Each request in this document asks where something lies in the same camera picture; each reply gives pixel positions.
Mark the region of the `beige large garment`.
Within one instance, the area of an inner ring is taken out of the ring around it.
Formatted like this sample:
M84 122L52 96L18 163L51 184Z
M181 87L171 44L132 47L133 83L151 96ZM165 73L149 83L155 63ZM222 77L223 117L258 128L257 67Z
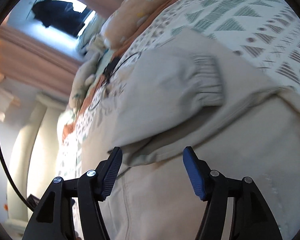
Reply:
M206 205L187 146L226 177L251 177L283 239L300 230L300 95L219 42L184 29L120 68L93 110L83 171L123 152L101 203L111 239L195 238Z

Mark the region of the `dark hanging clothes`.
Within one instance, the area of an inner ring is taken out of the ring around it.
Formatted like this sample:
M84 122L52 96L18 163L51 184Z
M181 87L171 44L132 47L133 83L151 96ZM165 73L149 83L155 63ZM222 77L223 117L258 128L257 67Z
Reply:
M45 28L54 27L73 37L77 37L85 26L85 20L92 10L85 4L83 10L75 10L77 0L41 0L34 3L34 18Z

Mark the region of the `cream upholstered headboard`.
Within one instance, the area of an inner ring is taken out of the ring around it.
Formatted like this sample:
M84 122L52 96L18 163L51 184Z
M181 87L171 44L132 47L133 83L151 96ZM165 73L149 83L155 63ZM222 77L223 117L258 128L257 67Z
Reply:
M57 122L64 110L61 102L37 94L34 109L16 138L9 171L24 198L41 198L55 177Z

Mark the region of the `grey plush toy animal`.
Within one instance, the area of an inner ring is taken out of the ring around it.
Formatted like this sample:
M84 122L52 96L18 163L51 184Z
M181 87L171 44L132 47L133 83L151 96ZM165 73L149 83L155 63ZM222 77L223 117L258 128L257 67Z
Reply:
M69 107L73 110L79 110L89 86L96 78L97 65L100 59L100 53L96 52L88 61L83 63L74 78L69 98Z

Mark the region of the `black small device on bed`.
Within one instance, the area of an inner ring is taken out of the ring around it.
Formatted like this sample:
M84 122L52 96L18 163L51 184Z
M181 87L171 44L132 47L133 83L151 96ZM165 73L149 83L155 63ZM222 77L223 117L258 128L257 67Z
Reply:
M109 81L111 74L113 73L116 65L118 64L118 62L120 61L120 57L114 57L106 66L106 68L103 71L103 75L104 75L104 80L105 81Z

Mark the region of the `pink curtain left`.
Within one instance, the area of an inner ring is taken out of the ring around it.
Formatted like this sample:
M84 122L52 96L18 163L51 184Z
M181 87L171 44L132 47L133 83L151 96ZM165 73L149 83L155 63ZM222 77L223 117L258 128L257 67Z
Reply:
M7 25L0 26L0 73L69 96L80 61Z

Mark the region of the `patterned white duvet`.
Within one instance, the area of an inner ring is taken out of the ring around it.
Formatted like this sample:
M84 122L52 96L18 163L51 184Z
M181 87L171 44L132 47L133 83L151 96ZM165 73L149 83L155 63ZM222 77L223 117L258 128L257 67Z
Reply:
M220 42L300 95L300 19L284 0L177 0L154 12L117 51L117 68L184 29Z

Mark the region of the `peach cartoon pillow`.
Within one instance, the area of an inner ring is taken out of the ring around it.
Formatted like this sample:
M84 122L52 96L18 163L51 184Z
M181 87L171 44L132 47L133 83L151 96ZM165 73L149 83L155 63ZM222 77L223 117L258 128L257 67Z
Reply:
M124 0L102 25L100 34L109 49L119 49L158 7L168 0Z

